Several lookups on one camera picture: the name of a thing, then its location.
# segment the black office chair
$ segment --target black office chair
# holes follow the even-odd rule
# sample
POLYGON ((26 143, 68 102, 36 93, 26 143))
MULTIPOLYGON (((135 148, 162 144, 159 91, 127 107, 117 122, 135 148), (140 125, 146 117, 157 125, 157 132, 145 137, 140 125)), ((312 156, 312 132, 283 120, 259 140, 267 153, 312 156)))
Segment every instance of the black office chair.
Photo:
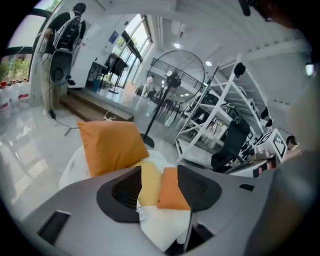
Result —
POLYGON ((231 160, 239 159, 241 163, 245 162, 239 156, 239 152, 249 133, 250 126, 243 119, 230 122, 222 149, 211 157, 214 172, 225 173, 228 170, 225 165, 231 160))

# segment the orange pillow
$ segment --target orange pillow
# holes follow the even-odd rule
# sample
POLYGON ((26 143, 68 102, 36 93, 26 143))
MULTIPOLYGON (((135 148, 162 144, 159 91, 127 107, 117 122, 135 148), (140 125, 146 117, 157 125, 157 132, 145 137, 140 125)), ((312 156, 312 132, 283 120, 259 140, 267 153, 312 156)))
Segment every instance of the orange pillow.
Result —
POLYGON ((159 209, 190 210, 178 186, 178 168, 164 169, 157 207, 159 209))
POLYGON ((133 122, 78 122, 91 177, 131 167, 149 153, 133 122))

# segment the beige pants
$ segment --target beige pants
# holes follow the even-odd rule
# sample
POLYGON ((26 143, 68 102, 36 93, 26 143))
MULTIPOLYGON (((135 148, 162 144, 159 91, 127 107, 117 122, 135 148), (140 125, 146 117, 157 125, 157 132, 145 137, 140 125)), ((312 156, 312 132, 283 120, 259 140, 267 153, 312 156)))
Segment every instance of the beige pants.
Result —
POLYGON ((50 64, 52 54, 44 53, 41 58, 41 92, 44 103, 44 109, 48 112, 50 109, 56 109, 59 106, 61 96, 61 86, 51 83, 50 64))

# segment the wooden platform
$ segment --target wooden platform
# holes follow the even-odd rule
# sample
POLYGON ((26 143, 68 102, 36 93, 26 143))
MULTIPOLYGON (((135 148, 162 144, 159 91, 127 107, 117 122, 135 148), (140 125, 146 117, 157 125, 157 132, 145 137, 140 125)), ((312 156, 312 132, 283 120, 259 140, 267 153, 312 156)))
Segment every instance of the wooden platform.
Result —
POLYGON ((133 115, 117 109, 84 91, 71 91, 68 95, 60 98, 60 103, 86 122, 102 120, 105 114, 108 118, 116 117, 118 121, 134 121, 133 115))

